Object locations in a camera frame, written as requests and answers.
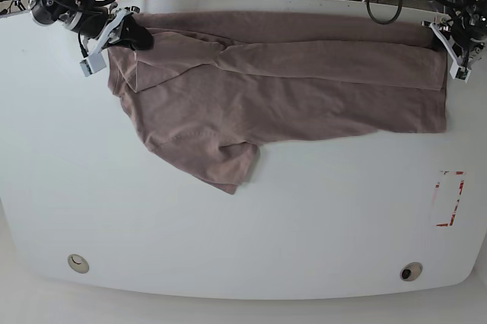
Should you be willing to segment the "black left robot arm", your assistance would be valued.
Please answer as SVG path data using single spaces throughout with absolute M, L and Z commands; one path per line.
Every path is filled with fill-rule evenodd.
M 428 26 L 443 43 L 457 70 L 466 74 L 486 48 L 486 0 L 433 0 L 449 16 Z

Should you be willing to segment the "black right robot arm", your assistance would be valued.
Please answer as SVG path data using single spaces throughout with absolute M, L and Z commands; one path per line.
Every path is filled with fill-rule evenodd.
M 150 50 L 154 40 L 138 24 L 137 7 L 119 8 L 116 0 L 30 0 L 30 13 L 41 26 L 55 22 L 78 36 L 84 59 L 114 46 L 130 50 Z

